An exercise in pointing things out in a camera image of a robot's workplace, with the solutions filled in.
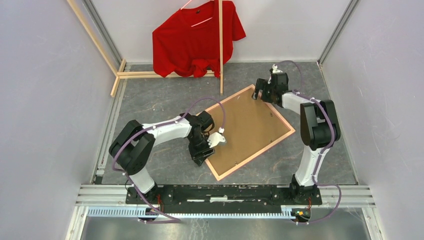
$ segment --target white wall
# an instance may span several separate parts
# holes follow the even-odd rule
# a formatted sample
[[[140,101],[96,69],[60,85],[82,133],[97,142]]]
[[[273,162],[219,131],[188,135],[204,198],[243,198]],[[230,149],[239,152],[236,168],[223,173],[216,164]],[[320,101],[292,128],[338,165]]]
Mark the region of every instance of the white wall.
[[[324,62],[389,240],[423,239],[424,2],[363,0]]]
[[[0,239],[62,240],[115,78],[65,0],[3,0],[0,33]]]
[[[188,0],[93,0],[127,62],[152,62],[152,32]],[[193,0],[195,8],[207,0]],[[349,0],[233,0],[247,37],[230,61],[317,60]]]

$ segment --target wooden board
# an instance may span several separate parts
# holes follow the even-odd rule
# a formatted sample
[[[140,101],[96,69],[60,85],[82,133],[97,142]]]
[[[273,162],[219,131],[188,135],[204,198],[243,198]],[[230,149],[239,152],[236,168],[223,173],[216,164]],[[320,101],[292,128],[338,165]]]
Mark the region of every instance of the wooden board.
[[[216,146],[215,154],[205,161],[218,181],[295,132],[272,104],[252,99],[254,89],[254,85],[248,86],[221,102],[227,142]],[[218,104],[206,111],[215,122],[212,134],[221,126],[223,112]]]

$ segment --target red t-shirt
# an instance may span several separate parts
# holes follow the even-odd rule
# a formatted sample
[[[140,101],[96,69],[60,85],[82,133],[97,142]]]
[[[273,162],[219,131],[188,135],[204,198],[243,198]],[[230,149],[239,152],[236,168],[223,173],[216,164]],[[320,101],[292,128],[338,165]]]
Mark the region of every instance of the red t-shirt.
[[[246,37],[232,1],[222,1],[223,63],[233,54],[233,41]],[[153,70],[166,77],[203,77],[207,69],[220,76],[218,2],[180,9],[153,31]]]

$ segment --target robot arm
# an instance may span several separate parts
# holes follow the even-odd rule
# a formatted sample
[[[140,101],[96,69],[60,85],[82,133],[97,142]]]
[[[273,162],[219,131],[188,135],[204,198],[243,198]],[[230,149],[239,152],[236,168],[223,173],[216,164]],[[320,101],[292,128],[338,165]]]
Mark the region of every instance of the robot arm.
[[[300,166],[290,184],[297,195],[299,191],[316,188],[313,177],[317,179],[323,159],[330,148],[321,153],[321,160],[317,164],[318,156],[331,142],[331,131],[316,103],[289,90],[289,78],[286,73],[278,70],[275,65],[270,71],[271,77],[268,80],[259,78],[256,81],[252,98],[256,100],[260,97],[264,102],[276,104],[300,115],[300,135],[304,150]],[[331,121],[335,141],[339,140],[341,131],[333,101],[321,100],[319,104],[323,106]]]
[[[183,114],[157,123],[140,124],[136,120],[131,120],[110,146],[109,153],[115,157],[119,149],[132,136],[143,129],[150,128],[134,139],[138,141],[135,145],[130,143],[126,146],[116,160],[143,194],[156,185],[145,168],[153,147],[173,139],[187,138],[191,159],[200,166],[207,157],[215,153],[216,145],[225,143],[226,140],[220,132],[211,135],[206,132],[207,129],[212,130],[215,126],[212,116],[206,111],[197,116],[187,114],[184,119],[179,120],[182,116]]]

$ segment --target pink hanger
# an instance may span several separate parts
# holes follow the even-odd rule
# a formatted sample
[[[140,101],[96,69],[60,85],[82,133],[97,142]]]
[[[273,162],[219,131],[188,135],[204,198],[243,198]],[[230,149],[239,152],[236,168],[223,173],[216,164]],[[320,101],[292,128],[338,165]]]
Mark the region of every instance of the pink hanger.
[[[180,8],[180,10],[182,10],[183,8],[185,8],[189,3],[191,3],[193,0],[188,0],[188,2],[186,3],[186,4],[184,4],[184,6],[182,6],[182,8]],[[210,17],[210,18],[208,18],[208,19],[206,19],[206,20],[203,20],[203,21],[201,21],[201,22],[199,22],[199,23],[196,23],[196,24],[194,24],[194,25],[191,25],[192,27],[195,27],[195,26],[197,26],[197,25],[199,25],[199,24],[202,24],[202,23],[204,23],[204,22],[207,22],[207,21],[209,21],[209,20],[211,20],[212,19],[212,17]]]

